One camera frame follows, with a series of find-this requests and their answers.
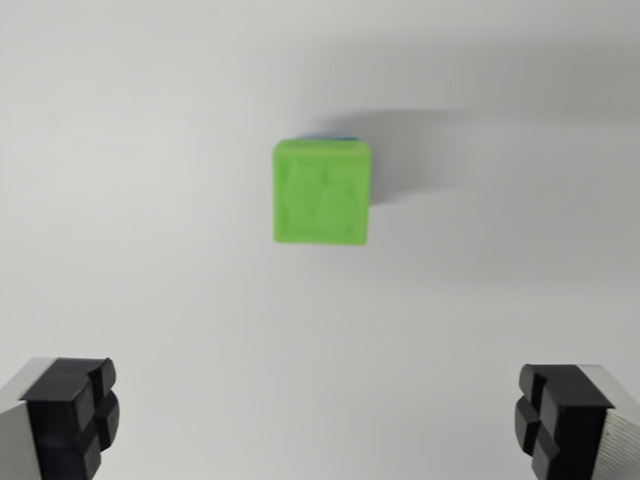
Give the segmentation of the gripper left finger with black rubber pad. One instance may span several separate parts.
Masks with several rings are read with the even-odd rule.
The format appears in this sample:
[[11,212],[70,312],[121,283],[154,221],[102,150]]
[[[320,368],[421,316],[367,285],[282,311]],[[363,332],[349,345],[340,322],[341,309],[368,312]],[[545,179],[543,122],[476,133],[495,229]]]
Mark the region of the gripper left finger with black rubber pad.
[[115,382],[109,358],[30,359],[1,387],[1,477],[94,478],[119,428]]

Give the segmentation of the gripper right finger with black rubber pad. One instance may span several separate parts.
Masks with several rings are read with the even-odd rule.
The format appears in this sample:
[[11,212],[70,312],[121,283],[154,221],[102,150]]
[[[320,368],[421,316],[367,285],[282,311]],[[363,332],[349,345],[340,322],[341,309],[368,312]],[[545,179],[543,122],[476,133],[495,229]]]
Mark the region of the gripper right finger with black rubber pad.
[[639,477],[639,401],[607,369],[526,364],[519,388],[515,434],[538,479]]

